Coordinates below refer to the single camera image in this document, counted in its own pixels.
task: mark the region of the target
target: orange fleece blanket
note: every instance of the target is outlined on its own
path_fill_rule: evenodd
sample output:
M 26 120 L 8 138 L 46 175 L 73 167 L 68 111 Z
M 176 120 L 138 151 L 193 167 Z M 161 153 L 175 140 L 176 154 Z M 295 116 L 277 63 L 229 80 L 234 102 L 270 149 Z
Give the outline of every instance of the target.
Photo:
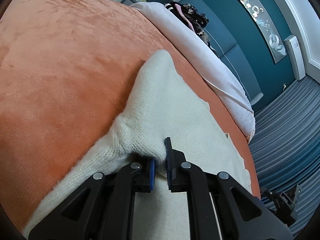
M 140 12 L 109 0 L 13 0 L 0 20 L 0 202 L 22 231 L 124 109 L 150 55 L 167 50 L 250 172 L 244 135 L 190 63 Z

